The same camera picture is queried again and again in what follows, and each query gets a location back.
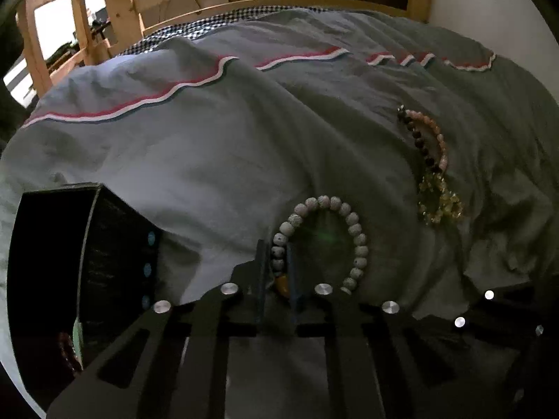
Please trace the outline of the black jewelry box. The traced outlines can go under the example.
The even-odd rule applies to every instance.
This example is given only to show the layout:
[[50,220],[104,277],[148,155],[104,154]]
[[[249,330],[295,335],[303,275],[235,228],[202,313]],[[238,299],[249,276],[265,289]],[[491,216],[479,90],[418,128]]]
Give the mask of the black jewelry box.
[[103,184],[23,194],[8,251],[8,329],[43,410],[153,304],[162,236]]

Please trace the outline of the grey duvet with red trim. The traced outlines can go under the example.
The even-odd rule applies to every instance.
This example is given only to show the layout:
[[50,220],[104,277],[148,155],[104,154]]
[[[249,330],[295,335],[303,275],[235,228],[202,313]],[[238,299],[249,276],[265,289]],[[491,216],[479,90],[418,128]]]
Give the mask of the grey duvet with red trim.
[[324,339],[294,331],[290,243],[333,287],[417,323],[558,281],[558,105],[522,67],[375,12],[290,9],[171,38],[72,72],[2,148],[10,418],[50,418],[8,329],[16,212],[71,184],[105,185],[163,232],[138,319],[201,299],[266,242],[261,321],[229,341],[222,418],[331,418]]

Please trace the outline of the checkered bed sheet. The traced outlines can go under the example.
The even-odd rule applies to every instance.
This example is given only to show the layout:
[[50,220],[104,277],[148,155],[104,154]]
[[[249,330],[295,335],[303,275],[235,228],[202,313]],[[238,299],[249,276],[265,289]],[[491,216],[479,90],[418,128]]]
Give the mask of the checkered bed sheet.
[[326,8],[318,6],[258,6],[243,9],[233,9],[217,15],[202,18],[193,22],[168,25],[165,28],[158,28],[142,40],[132,44],[122,51],[119,55],[140,55],[153,51],[156,47],[171,38],[184,38],[189,41],[199,40],[218,28],[228,27],[245,21],[258,20],[270,14],[284,12],[290,9],[304,9],[309,12],[327,12]]

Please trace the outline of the wooden ladder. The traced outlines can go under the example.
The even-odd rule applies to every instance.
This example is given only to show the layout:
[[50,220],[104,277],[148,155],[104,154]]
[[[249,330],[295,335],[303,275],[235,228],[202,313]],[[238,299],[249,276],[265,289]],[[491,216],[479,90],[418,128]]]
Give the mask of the wooden ladder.
[[37,96],[73,69],[110,58],[103,27],[93,27],[94,16],[104,7],[104,0],[22,0],[18,4],[16,22]]

